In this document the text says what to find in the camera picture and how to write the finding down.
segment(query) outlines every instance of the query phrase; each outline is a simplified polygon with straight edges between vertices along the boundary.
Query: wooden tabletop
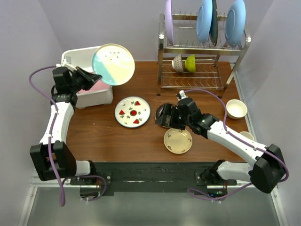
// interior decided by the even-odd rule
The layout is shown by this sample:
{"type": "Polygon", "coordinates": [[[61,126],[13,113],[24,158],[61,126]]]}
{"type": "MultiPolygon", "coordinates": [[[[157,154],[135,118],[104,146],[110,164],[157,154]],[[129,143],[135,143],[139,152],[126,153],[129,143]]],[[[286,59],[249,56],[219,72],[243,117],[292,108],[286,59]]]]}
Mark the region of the wooden tabletop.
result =
{"type": "MultiPolygon", "coordinates": [[[[177,103],[179,89],[162,89],[161,96],[156,95],[157,62],[136,62],[132,79],[124,85],[113,87],[113,102],[76,109],[71,119],[67,145],[77,160],[123,161],[123,162],[171,162],[171,161],[242,161],[236,154],[222,145],[202,136],[192,135],[192,147],[184,154],[169,152],[163,143],[166,128],[155,124],[154,113],[163,103],[177,103]],[[114,110],[123,98],[137,96],[145,99],[151,109],[149,120],[141,127],[129,129],[121,126],[115,119],[114,110]]],[[[223,82],[230,74],[230,64],[219,63],[223,82]]],[[[191,97],[202,113],[210,113],[223,118],[224,109],[214,97],[203,92],[190,92],[191,97]]],[[[226,90],[222,100],[239,99],[234,80],[226,90]]],[[[227,125],[237,132],[247,131],[245,119],[228,118],[227,125]]]]}

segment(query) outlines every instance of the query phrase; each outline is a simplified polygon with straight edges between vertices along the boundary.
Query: green bowl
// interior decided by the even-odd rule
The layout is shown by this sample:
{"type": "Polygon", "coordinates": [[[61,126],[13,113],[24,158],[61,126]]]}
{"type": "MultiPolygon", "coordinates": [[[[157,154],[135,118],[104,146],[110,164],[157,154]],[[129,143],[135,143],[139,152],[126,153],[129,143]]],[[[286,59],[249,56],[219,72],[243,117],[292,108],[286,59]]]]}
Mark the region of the green bowl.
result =
{"type": "Polygon", "coordinates": [[[187,57],[185,60],[185,67],[189,72],[196,72],[196,60],[194,55],[187,57]]]}

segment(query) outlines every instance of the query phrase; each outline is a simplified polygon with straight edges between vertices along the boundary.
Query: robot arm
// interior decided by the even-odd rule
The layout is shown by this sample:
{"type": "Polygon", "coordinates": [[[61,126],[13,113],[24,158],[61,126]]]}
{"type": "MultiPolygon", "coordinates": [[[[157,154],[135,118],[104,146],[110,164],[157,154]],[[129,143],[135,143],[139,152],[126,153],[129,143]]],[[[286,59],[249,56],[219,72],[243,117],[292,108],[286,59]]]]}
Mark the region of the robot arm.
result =
{"type": "Polygon", "coordinates": [[[71,117],[77,102],[76,93],[89,90],[101,79],[101,75],[88,73],[79,67],[57,67],[53,70],[56,94],[52,95],[57,108],[51,105],[50,120],[40,144],[30,149],[33,164],[42,181],[55,179],[48,154],[48,142],[51,136],[52,157],[60,178],[95,174],[92,161],[76,161],[66,145],[66,137],[71,117]]]}
{"type": "Polygon", "coordinates": [[[202,114],[196,103],[185,96],[183,91],[177,97],[179,101],[176,106],[164,105],[156,124],[175,129],[185,129],[188,126],[194,133],[220,143],[246,161],[246,163],[231,163],[219,160],[212,168],[204,172],[206,179],[213,183],[228,179],[248,181],[259,190],[270,193],[284,176],[283,167],[268,154],[260,152],[238,139],[251,143],[252,146],[267,151],[284,161],[280,148],[276,145],[267,147],[254,142],[228,127],[226,127],[226,131],[222,121],[213,115],[202,114]]]}

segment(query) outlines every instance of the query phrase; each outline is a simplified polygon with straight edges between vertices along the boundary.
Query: white plastic tub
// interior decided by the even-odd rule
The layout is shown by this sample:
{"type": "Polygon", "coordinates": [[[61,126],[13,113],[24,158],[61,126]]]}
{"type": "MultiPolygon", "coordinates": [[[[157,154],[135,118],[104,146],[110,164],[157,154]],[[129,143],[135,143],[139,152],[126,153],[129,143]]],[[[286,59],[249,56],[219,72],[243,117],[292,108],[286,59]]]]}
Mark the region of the white plastic tub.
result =
{"type": "MultiPolygon", "coordinates": [[[[92,56],[100,46],[68,50],[62,54],[62,63],[81,67],[87,72],[92,70],[92,56]]],[[[112,86],[98,81],[89,91],[81,90],[77,93],[77,108],[95,105],[106,105],[113,101],[112,86]]]]}

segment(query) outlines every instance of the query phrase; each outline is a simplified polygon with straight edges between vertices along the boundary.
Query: wire rack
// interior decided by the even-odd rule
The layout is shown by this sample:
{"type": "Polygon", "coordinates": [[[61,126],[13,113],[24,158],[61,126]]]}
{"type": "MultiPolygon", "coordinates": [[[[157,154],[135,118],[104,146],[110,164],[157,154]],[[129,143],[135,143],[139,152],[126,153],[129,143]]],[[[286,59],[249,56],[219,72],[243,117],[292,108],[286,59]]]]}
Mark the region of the wire rack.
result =
{"type": "Polygon", "coordinates": [[[200,43],[196,34],[197,14],[173,14],[174,43],[171,45],[166,38],[164,14],[160,14],[159,39],[158,39],[158,85],[157,95],[160,96],[161,88],[203,88],[220,89],[222,97],[250,43],[251,37],[245,28],[241,42],[237,46],[230,46],[225,38],[226,15],[218,15],[218,39],[216,45],[208,37],[205,43],[200,43]],[[182,54],[183,60],[191,54],[196,56],[196,72],[184,71],[177,73],[171,65],[173,58],[182,54]],[[225,84],[222,83],[218,68],[221,55],[238,56],[225,84]]]}
{"type": "Polygon", "coordinates": [[[197,57],[196,72],[175,72],[172,58],[163,61],[162,88],[203,88],[222,89],[222,80],[215,57],[197,57]]]}

